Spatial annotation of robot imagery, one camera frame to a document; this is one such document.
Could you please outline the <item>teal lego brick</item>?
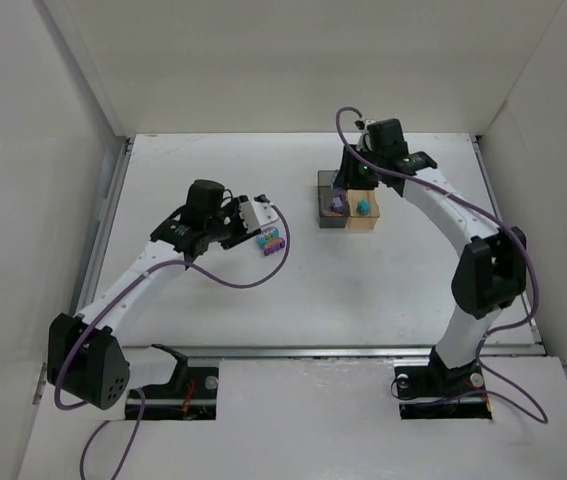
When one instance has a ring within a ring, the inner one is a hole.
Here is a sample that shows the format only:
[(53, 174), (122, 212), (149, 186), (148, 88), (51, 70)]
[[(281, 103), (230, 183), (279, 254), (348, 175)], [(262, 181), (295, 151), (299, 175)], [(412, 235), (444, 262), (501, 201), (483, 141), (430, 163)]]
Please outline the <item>teal lego brick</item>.
[(368, 201), (366, 200), (360, 200), (357, 203), (357, 207), (356, 207), (356, 211), (359, 215), (361, 216), (367, 216), (370, 214), (371, 212), (371, 206), (369, 204)]

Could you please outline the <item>teal purple lego stack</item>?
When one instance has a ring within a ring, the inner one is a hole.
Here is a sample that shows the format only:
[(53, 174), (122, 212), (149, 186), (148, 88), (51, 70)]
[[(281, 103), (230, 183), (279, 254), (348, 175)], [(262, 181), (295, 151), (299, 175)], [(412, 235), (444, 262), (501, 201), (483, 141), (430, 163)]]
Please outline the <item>teal purple lego stack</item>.
[(280, 236), (279, 230), (276, 227), (264, 228), (256, 236), (256, 243), (264, 256), (269, 256), (286, 247), (286, 240)]

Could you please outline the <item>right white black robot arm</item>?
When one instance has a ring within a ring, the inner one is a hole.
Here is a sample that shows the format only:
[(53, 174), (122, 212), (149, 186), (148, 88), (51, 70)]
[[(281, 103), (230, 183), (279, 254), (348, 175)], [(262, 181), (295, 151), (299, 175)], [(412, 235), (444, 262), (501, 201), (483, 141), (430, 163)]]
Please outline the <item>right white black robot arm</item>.
[(373, 190), (386, 185), (423, 213), (458, 256), (451, 281), (455, 307), (429, 363), (440, 375), (460, 375), (475, 366), (485, 334), (526, 288), (520, 252), (525, 236), (468, 202), (429, 154), (410, 151), (399, 120), (360, 116), (355, 126), (359, 140), (344, 145), (334, 186)]

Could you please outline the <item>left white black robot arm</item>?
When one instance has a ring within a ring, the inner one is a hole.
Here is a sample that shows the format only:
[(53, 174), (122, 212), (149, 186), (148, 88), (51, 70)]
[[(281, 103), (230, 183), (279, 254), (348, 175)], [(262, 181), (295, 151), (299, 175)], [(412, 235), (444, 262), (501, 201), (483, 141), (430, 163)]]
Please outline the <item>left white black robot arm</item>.
[(142, 313), (179, 275), (195, 269), (195, 260), (213, 243), (230, 249), (277, 220), (265, 196), (226, 198), (225, 187), (197, 180), (186, 202), (152, 232), (132, 265), (100, 296), (73, 315), (60, 314), (49, 327), (47, 380), (54, 402), (61, 396), (101, 410), (147, 386), (174, 388), (187, 364), (184, 355), (154, 344), (125, 353), (122, 344)]

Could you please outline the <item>grey transparent container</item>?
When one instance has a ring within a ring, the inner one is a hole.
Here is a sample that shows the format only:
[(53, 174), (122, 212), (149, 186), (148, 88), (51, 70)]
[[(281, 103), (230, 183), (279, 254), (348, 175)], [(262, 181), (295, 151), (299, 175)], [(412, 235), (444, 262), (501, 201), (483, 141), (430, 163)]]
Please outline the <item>grey transparent container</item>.
[(349, 205), (345, 190), (333, 188), (337, 172), (317, 172), (318, 224), (321, 229), (345, 229), (349, 219)]

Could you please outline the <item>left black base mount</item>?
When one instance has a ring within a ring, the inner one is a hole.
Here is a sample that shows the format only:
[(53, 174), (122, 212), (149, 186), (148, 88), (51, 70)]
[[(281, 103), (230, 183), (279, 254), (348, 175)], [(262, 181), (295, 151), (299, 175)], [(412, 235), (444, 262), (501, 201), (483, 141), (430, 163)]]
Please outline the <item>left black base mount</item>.
[(191, 362), (171, 346), (154, 344), (124, 351), (130, 366), (127, 420), (208, 421), (216, 418), (219, 365)]

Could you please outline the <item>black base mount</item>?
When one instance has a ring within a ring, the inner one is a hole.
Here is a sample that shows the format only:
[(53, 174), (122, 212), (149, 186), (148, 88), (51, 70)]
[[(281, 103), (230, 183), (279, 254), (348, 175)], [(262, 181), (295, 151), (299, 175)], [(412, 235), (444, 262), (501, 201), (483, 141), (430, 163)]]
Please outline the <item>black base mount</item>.
[(154, 344), (124, 351), (130, 366), (127, 420), (208, 421), (216, 418), (219, 365), (191, 362), (171, 346)]
[(394, 364), (391, 394), (402, 420), (491, 420), (481, 367), (475, 360), (448, 369), (430, 352), (426, 362)]

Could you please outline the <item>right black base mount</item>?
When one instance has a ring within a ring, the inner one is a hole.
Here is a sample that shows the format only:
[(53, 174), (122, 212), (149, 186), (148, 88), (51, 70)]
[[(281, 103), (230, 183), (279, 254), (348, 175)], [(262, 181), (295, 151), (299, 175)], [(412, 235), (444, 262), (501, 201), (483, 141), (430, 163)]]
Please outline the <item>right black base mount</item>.
[(491, 420), (481, 367), (475, 360), (448, 369), (430, 352), (426, 362), (394, 364), (391, 394), (402, 420)]

